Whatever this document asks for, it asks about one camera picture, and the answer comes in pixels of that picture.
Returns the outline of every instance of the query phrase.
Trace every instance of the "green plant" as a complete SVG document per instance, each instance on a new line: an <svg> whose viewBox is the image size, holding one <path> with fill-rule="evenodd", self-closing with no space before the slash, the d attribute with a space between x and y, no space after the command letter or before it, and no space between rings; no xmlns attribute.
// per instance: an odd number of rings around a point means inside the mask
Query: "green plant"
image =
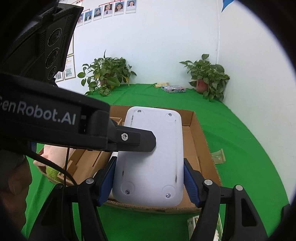
<svg viewBox="0 0 296 241"><path fill-rule="evenodd" d="M205 98L209 101L213 99L223 100L223 92L225 90L227 81L230 79L224 73L224 68L219 64L211 64L207 61L209 54L203 54L202 59L196 60L194 63L190 60L180 62L187 67L191 74L192 81L189 82L191 86L196 87L198 80L203 80L208 84L208 90L203 93Z"/></svg>
<svg viewBox="0 0 296 241"><path fill-rule="evenodd" d="M122 82L129 84L130 76L137 76L131 68L130 65L126 65L124 58L105 57L104 53L103 58L95 58L91 64L83 64L83 72L77 76L82 78L83 86L88 84L89 91L85 95L98 92L102 96L108 96L115 86Z"/></svg>

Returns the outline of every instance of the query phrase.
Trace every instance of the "table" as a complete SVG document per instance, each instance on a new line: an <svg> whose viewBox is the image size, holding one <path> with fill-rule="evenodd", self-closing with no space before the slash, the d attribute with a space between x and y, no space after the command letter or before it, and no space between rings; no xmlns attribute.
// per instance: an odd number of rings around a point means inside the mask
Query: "table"
<svg viewBox="0 0 296 241"><path fill-rule="evenodd" d="M288 203L281 179L268 155L247 127L223 103L209 102L194 90L166 93L153 85L122 85L112 95L91 97L114 105L167 107L195 111L211 152L223 148L226 163L216 165L226 187L241 184L270 235L280 220L281 208ZM22 232L28 237L51 189L50 183L30 159L33 182L27 197L27 223ZM221 205L220 215L225 207ZM109 241L170 240L188 241L187 219L194 214L153 214L102 206L99 214ZM80 237L78 207L74 205L75 228Z"/></svg>

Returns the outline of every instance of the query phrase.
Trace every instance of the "flower pot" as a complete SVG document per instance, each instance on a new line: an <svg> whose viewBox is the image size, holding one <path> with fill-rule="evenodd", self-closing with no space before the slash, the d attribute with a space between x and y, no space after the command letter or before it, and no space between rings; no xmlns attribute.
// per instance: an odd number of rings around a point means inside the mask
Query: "flower pot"
<svg viewBox="0 0 296 241"><path fill-rule="evenodd" d="M196 91L200 94L203 94L208 89L208 84L206 84L203 79L197 80L196 82Z"/></svg>

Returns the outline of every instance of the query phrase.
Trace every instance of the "white plastic object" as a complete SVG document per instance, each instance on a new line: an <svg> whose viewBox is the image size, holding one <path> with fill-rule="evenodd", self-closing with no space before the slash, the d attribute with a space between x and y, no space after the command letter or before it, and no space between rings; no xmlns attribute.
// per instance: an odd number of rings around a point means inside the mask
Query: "white plastic object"
<svg viewBox="0 0 296 241"><path fill-rule="evenodd" d="M124 126L152 131L152 152L119 151L112 193L123 203L173 207L183 198L184 160L181 116L174 110L132 107Z"/></svg>

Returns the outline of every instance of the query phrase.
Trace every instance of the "human hand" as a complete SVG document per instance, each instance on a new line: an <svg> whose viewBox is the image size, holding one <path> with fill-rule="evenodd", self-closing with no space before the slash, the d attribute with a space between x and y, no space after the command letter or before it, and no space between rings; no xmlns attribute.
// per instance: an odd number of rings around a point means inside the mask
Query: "human hand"
<svg viewBox="0 0 296 241"><path fill-rule="evenodd" d="M9 188L5 191L0 191L0 198L4 207L20 230L26 223L26 197L31 183L31 170L28 160L25 158L24 163L10 173L8 177Z"/></svg>

